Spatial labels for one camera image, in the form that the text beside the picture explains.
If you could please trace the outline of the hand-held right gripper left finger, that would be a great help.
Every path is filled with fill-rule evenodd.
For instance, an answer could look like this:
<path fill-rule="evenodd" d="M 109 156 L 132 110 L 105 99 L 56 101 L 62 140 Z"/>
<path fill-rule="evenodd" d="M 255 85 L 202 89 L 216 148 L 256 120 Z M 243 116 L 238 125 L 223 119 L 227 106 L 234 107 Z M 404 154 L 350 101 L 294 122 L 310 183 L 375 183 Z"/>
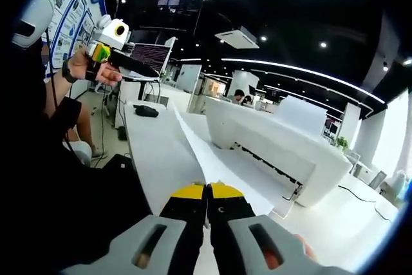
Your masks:
<path fill-rule="evenodd" d="M 108 253 L 63 274 L 185 274 L 196 261 L 188 247 L 200 247 L 205 223 L 205 185 L 194 183 L 175 191 L 160 215 L 150 214 L 117 236 Z"/>

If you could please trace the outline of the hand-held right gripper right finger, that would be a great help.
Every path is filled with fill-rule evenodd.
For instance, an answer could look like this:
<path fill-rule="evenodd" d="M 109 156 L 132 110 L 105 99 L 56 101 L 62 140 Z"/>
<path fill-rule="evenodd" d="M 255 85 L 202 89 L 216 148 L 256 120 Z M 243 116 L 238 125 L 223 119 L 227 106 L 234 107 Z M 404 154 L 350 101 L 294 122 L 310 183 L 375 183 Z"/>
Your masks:
<path fill-rule="evenodd" d="M 221 182 L 207 186 L 211 245 L 222 274 L 346 274 L 304 253 L 302 242 L 267 215 L 255 215 L 243 193 Z"/>

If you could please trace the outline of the person's left hand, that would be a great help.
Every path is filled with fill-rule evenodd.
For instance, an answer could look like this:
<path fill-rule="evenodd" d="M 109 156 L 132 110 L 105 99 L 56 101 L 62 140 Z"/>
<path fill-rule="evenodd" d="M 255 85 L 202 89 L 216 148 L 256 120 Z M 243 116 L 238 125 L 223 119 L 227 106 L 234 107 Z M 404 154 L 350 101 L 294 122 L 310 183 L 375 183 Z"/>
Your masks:
<path fill-rule="evenodd" d="M 108 86 L 114 86 L 122 80 L 118 68 L 109 62 L 95 64 L 84 48 L 70 57 L 67 65 L 70 75 L 76 79 L 97 81 Z"/>

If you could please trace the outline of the person's right hand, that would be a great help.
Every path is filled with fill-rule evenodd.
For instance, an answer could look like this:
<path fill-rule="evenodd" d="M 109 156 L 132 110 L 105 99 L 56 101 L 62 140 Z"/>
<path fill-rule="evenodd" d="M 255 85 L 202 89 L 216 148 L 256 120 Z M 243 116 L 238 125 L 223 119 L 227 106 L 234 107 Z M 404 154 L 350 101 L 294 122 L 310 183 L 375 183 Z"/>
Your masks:
<path fill-rule="evenodd" d="M 311 258 L 313 261 L 317 261 L 317 257 L 313 251 L 313 249 L 309 246 L 309 244 L 304 240 L 304 238 L 298 234 L 294 234 L 294 236 L 299 239 L 303 246 L 304 246 L 304 253 Z"/>

